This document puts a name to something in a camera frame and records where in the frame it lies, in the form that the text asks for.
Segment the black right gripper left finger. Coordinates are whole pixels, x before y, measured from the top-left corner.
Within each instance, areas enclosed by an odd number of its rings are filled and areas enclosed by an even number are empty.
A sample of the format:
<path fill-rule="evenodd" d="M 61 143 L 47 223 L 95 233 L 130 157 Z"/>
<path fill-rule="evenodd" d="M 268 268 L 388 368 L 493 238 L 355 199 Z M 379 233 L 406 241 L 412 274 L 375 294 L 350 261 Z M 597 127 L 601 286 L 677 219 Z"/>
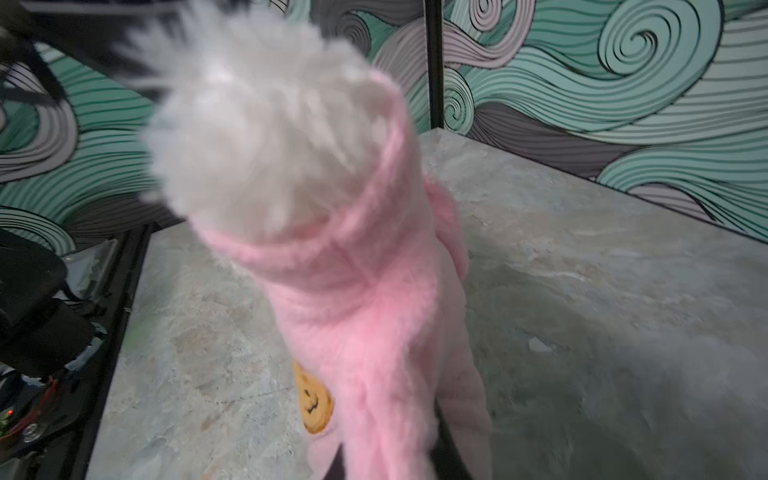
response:
<path fill-rule="evenodd" d="M 344 447 L 340 445 L 328 467 L 323 480 L 345 480 L 346 469 L 344 465 Z"/>

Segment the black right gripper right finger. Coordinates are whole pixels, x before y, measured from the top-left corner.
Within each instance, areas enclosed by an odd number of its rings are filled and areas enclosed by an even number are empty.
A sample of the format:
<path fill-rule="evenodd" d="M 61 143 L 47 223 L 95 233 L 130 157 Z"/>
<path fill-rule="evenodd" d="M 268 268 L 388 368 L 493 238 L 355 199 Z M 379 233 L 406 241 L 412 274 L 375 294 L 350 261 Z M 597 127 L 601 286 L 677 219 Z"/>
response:
<path fill-rule="evenodd" d="M 435 415 L 438 421 L 438 436 L 431 450 L 430 457 L 437 480 L 471 480 L 469 470 L 453 441 L 449 425 L 444 418 L 438 402 L 435 402 Z"/>

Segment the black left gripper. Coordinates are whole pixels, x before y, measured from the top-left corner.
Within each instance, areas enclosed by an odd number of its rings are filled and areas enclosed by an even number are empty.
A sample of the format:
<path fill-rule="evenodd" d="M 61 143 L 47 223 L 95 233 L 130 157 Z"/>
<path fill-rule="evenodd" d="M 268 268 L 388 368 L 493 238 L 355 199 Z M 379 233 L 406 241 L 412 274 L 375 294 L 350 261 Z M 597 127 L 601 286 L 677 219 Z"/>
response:
<path fill-rule="evenodd" d="M 3 1 L 1 28 L 42 42 L 122 83 L 145 69 L 119 52 L 132 31 L 170 21 L 181 1 Z"/>

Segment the pink knitted bear sweater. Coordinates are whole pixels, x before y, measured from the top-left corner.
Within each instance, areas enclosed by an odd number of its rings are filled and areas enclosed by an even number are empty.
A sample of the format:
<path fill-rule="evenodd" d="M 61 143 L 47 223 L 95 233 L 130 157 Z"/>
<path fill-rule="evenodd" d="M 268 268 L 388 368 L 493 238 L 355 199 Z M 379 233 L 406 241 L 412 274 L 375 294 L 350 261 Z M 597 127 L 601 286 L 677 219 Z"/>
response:
<path fill-rule="evenodd" d="M 465 324 L 468 271 L 451 193 L 422 170 L 399 88 L 384 73 L 388 137 L 362 193 L 295 239 L 199 238 L 267 296 L 291 356 L 333 402 L 310 437 L 316 479 L 434 479 L 445 422 L 473 479 L 488 479 L 491 420 Z"/>

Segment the white plush teddy bear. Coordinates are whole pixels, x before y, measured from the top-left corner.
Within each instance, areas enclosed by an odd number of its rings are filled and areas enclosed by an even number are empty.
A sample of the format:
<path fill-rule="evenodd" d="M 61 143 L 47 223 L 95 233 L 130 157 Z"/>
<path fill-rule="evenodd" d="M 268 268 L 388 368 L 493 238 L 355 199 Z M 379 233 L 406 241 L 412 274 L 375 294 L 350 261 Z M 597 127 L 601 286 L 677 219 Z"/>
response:
<path fill-rule="evenodd" d="M 153 199 L 206 230 L 272 240 L 352 202 L 400 93 L 360 52 L 269 7 L 192 1 L 131 31 Z"/>

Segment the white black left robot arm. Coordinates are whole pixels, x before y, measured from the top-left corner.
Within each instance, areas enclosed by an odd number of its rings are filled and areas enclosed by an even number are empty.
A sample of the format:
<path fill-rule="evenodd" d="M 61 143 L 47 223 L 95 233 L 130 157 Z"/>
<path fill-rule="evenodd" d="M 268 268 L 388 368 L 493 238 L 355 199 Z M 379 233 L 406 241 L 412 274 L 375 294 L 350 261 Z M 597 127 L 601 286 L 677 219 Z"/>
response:
<path fill-rule="evenodd" d="M 177 1 L 5 1 L 1 5 L 1 357 L 47 375 L 89 341 L 61 299 L 64 258 L 148 219 L 139 133 L 155 93 L 125 78 L 135 28 Z"/>

